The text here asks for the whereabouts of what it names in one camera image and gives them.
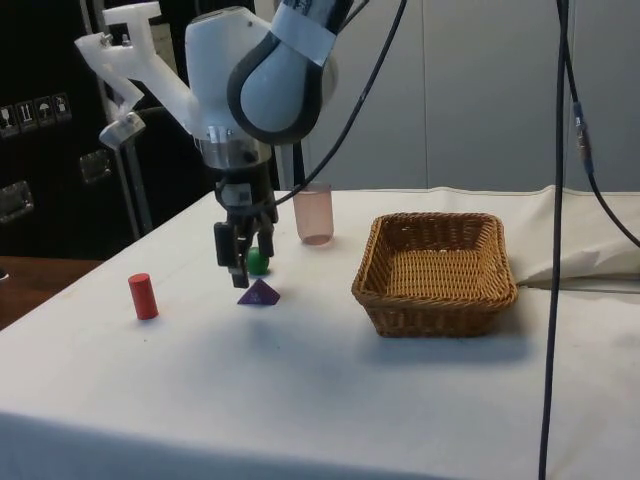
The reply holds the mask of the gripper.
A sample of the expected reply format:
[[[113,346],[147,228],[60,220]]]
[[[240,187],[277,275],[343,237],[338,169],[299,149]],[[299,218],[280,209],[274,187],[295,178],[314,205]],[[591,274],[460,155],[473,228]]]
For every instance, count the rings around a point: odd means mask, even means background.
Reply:
[[[218,265],[225,267],[235,288],[249,286],[246,254],[248,252],[250,214],[252,236],[265,257],[274,256],[274,230],[279,220],[268,165],[239,169],[214,170],[214,195],[228,214],[224,222],[213,227]]]

